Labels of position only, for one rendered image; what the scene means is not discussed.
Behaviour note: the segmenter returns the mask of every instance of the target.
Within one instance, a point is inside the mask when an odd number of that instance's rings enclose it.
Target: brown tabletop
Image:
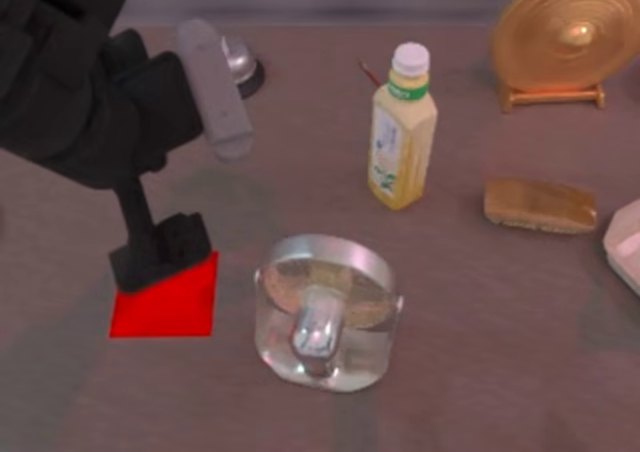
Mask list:
[[[145,31],[153,51],[172,46]],[[640,77],[591,104],[500,113],[484,28],[239,28],[268,83],[235,165],[204,140],[145,177],[156,219],[203,214],[221,251],[206,340],[109,341],[115,198],[0,157],[2,452],[636,452],[640,300],[605,263],[611,213],[640,196]],[[400,42],[433,54],[440,108],[425,198],[390,212],[366,187],[373,86]],[[601,226],[563,238],[482,216],[487,175],[592,189]],[[296,233],[359,241],[406,308],[387,376],[352,395],[280,381],[253,343],[252,272]]]

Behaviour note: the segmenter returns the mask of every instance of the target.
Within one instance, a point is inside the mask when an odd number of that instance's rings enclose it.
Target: plastic juice bottle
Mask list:
[[[429,51],[400,45],[389,82],[373,97],[369,187],[392,210],[424,193],[438,110],[429,93]]]

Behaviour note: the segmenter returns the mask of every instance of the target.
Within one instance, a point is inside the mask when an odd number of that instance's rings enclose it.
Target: white bottle cap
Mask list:
[[[406,42],[396,49],[391,64],[404,77],[420,77],[429,72],[431,54],[424,45]]]

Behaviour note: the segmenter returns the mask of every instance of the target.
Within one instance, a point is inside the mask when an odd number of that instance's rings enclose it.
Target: glass teapot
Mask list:
[[[376,253],[337,237],[291,237],[255,284],[256,347],[282,379],[354,392],[385,374],[403,299]]]

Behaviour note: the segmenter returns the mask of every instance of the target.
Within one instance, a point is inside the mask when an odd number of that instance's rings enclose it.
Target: black base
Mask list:
[[[200,214],[174,215],[155,227],[155,245],[144,250],[125,245],[110,254],[121,292],[135,293],[191,268],[211,255]]]
[[[266,73],[264,70],[264,66],[260,61],[258,61],[256,65],[256,70],[253,75],[245,80],[244,82],[238,84],[238,90],[240,91],[240,96],[243,99],[248,99],[253,94],[258,92],[264,85],[266,79]]]

